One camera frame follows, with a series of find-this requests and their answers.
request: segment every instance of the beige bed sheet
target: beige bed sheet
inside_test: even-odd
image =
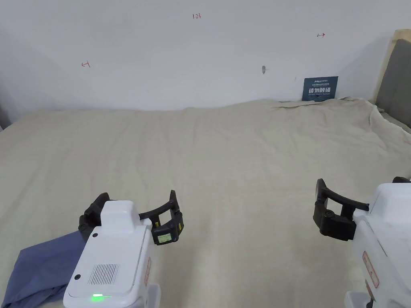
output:
[[[76,230],[100,193],[145,211],[175,189],[185,229],[150,275],[161,307],[342,308],[364,278],[312,220],[316,180],[368,202],[411,175],[411,135],[361,100],[39,111],[0,133],[0,174],[1,294],[19,251]]]
[[[409,128],[406,124],[398,121],[397,119],[394,119],[391,117],[388,113],[386,112],[381,112],[381,115],[383,116],[384,119],[390,121],[391,123],[394,123],[395,125],[398,125],[401,127],[403,130],[405,130],[407,133],[411,133],[411,128]]]

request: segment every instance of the blue cloth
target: blue cloth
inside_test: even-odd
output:
[[[2,308],[34,308],[63,298],[83,252],[79,231],[20,251]]]

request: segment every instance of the red sticker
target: red sticker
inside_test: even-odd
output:
[[[145,271],[144,283],[147,287],[148,277],[150,276],[150,267],[151,267],[151,257],[148,258],[147,269]]]
[[[378,288],[380,285],[380,280],[378,279],[377,273],[375,272],[374,267],[372,266],[371,261],[365,251],[363,253],[363,261],[365,267],[367,268],[368,274],[371,277],[372,283],[374,284],[374,288]]]

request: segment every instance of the blue sign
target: blue sign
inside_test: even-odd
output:
[[[325,101],[335,98],[338,76],[304,79],[302,101]]]

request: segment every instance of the gray headboard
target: gray headboard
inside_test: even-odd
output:
[[[375,104],[411,127],[411,42],[395,42]]]

